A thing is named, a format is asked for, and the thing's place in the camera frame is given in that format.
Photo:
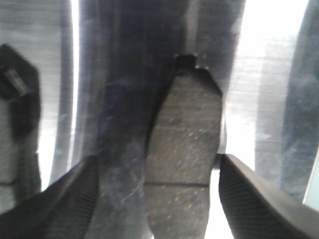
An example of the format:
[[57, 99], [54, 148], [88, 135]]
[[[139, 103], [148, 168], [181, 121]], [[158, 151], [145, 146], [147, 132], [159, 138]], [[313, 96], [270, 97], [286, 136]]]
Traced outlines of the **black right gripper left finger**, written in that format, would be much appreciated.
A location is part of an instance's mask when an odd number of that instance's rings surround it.
[[98, 158], [90, 155], [49, 186], [0, 216], [2, 239], [83, 239], [99, 195]]

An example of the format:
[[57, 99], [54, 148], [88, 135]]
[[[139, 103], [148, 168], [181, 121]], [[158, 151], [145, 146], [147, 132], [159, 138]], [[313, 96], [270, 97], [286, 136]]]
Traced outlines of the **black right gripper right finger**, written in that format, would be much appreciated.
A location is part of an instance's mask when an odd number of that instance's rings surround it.
[[218, 194], [236, 239], [317, 239], [318, 211], [303, 205], [231, 154], [216, 156]]

